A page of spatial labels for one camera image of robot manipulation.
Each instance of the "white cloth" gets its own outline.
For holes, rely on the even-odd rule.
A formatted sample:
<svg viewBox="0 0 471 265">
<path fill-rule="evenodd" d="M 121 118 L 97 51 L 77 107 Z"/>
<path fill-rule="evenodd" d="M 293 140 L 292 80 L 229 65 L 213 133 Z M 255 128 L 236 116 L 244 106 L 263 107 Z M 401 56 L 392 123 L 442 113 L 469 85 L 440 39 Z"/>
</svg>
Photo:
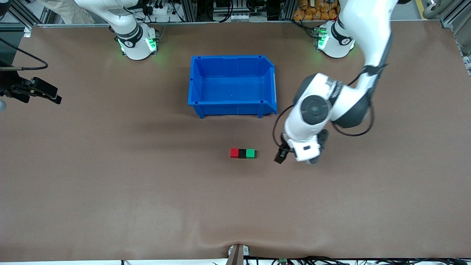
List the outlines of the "white cloth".
<svg viewBox="0 0 471 265">
<path fill-rule="evenodd" d="M 74 0 L 37 0 L 45 7 L 59 14 L 66 24 L 93 24 L 90 14 L 79 7 Z"/>
</svg>

